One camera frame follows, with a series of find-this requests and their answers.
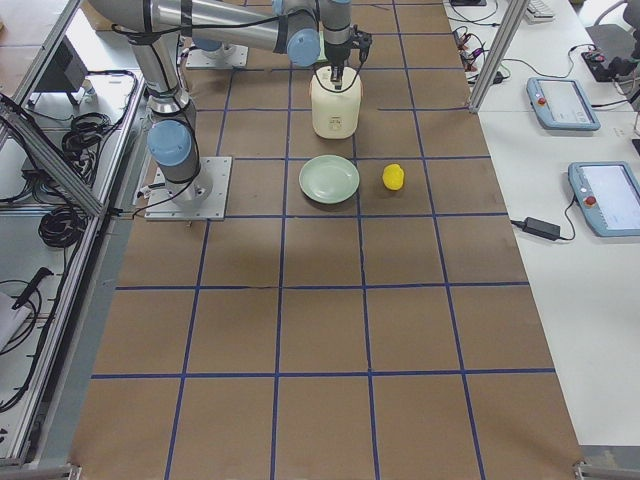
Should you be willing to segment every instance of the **power adapter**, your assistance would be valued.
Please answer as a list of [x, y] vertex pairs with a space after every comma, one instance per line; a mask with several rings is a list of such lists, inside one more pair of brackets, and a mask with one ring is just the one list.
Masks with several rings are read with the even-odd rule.
[[555, 242], [562, 239], [560, 236], [560, 227], [553, 223], [544, 222], [537, 218], [527, 217], [523, 222], [511, 220], [511, 223], [520, 228], [523, 232], [535, 235], [537, 237], [546, 238]]

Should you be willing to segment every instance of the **device screen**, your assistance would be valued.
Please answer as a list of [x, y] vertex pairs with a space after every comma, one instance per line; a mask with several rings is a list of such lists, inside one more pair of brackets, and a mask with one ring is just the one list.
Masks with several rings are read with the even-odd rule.
[[585, 166], [582, 172], [596, 197], [607, 229], [640, 229], [640, 198], [622, 166]]
[[582, 96], [573, 82], [540, 80], [542, 94], [547, 100], [551, 117], [558, 123], [592, 123]]

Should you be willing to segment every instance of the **white table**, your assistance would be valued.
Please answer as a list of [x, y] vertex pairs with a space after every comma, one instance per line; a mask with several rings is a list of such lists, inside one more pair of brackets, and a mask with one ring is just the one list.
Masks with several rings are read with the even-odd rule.
[[[495, 5], [488, 1], [486, 8], [457, 9], [468, 18], [479, 18]], [[569, 68], [569, 48], [590, 39], [567, 0], [545, 2], [556, 19], [535, 25], [523, 21], [506, 57], [525, 60], [543, 73], [563, 75]], [[506, 2], [499, 4], [498, 15], [488, 21], [501, 18]], [[456, 16], [449, 6], [447, 11]], [[489, 48], [497, 29], [466, 25]], [[580, 81], [592, 103], [622, 99], [612, 84], [593, 80], [580, 50], [572, 54], [575, 67], [569, 78]], [[553, 222], [562, 226], [563, 235], [570, 235], [563, 215], [572, 198], [568, 165], [623, 160], [640, 178], [640, 157], [631, 144], [637, 137], [636, 114], [623, 104], [597, 113], [602, 123], [597, 132], [551, 134], [540, 127], [525, 93], [526, 80], [537, 75], [519, 63], [507, 66], [512, 77], [490, 89], [479, 117], [509, 215]], [[579, 443], [639, 446], [640, 239], [596, 237], [578, 207], [569, 215], [576, 226], [573, 242], [552, 243], [516, 233], [549, 348]]]

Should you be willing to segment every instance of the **yellow toy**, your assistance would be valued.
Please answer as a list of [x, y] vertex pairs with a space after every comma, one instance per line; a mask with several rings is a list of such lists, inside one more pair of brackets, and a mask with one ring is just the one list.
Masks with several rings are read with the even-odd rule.
[[404, 185], [404, 170], [397, 163], [392, 163], [384, 167], [382, 172], [382, 183], [389, 190], [400, 190]]

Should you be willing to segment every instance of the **blue circular cap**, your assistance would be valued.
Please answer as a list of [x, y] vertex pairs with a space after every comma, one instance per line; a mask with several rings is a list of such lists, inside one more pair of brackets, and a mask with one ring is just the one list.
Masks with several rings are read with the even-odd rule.
[[222, 46], [222, 42], [218, 40], [209, 40], [208, 38], [198, 37], [192, 37], [192, 39], [195, 46], [205, 52], [215, 52]]
[[284, 2], [283, 0], [271, 0], [271, 10], [276, 15], [282, 15], [284, 11]]
[[156, 123], [147, 136], [149, 151], [160, 165], [175, 167], [191, 152], [191, 134], [187, 127], [175, 120]]
[[298, 30], [287, 43], [287, 55], [294, 65], [308, 67], [320, 56], [320, 36], [312, 28]]

